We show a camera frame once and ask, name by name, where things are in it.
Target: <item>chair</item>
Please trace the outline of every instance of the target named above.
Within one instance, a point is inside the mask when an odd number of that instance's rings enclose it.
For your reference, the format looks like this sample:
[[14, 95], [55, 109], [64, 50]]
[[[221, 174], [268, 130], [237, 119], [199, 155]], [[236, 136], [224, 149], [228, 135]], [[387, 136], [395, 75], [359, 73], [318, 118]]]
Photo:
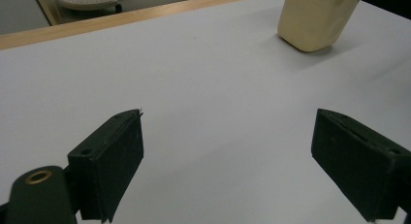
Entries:
[[50, 25], [69, 22], [64, 17], [64, 8], [76, 11], [93, 11], [115, 7], [117, 13], [122, 11], [118, 0], [37, 0]]

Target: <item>white table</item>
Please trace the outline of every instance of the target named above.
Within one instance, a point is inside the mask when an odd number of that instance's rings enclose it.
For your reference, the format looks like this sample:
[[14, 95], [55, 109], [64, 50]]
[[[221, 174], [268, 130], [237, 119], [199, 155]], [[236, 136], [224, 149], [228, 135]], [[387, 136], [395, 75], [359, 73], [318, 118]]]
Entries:
[[67, 166], [106, 119], [142, 108], [145, 157], [115, 224], [365, 223], [311, 157], [315, 114], [410, 148], [411, 21], [360, 3], [332, 48], [304, 54], [276, 35], [283, 2], [1, 50], [0, 203], [18, 176]]

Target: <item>beige object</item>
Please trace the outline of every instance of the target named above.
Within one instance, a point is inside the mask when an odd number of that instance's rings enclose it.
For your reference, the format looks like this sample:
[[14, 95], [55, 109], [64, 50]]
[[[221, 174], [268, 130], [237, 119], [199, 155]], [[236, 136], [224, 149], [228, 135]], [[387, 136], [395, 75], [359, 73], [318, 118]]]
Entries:
[[311, 52], [335, 43], [360, 0], [285, 0], [278, 34]]
[[58, 3], [67, 9], [79, 10], [79, 11], [93, 11], [101, 10], [117, 6], [117, 0], [57, 0]]

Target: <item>black plastic part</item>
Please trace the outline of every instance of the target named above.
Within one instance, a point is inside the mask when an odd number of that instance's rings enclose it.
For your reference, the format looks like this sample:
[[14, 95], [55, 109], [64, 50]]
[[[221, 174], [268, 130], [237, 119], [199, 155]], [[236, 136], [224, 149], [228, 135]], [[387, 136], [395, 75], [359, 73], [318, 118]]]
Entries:
[[140, 117], [139, 110], [113, 116], [69, 153], [82, 219], [112, 222], [143, 158]]
[[0, 224], [6, 223], [6, 212], [7, 212], [7, 206], [9, 204], [3, 204], [0, 206]]
[[404, 224], [411, 224], [410, 214], [407, 214], [407, 216], [405, 217]]
[[121, 4], [115, 5], [115, 12], [118, 14], [123, 12], [123, 7], [121, 6]]
[[[404, 173], [404, 176], [401, 177], [398, 197], [399, 206], [407, 213], [411, 213], [411, 172]], [[407, 217], [407, 221], [411, 223], [410, 216]]]
[[67, 189], [69, 190], [70, 195], [70, 202], [72, 204], [72, 211], [73, 213], [77, 213], [79, 211], [79, 202], [82, 200], [80, 196], [81, 187], [79, 182], [76, 180], [76, 177], [70, 171], [70, 166], [67, 166], [64, 169], [64, 175], [67, 181]]
[[366, 221], [394, 218], [411, 172], [407, 149], [344, 114], [318, 110], [311, 152]]
[[42, 167], [19, 177], [7, 204], [6, 223], [76, 224], [63, 170]]

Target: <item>floor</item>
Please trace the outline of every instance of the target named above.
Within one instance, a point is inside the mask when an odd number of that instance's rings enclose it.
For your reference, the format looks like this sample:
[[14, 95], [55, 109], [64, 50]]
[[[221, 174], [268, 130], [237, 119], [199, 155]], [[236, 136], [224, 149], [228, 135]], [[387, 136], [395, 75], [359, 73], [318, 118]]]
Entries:
[[[123, 12], [155, 7], [184, 0], [119, 0]], [[100, 13], [79, 14], [72, 16], [98, 16]], [[36, 0], [0, 0], [0, 34], [20, 32], [47, 27], [48, 22]]]

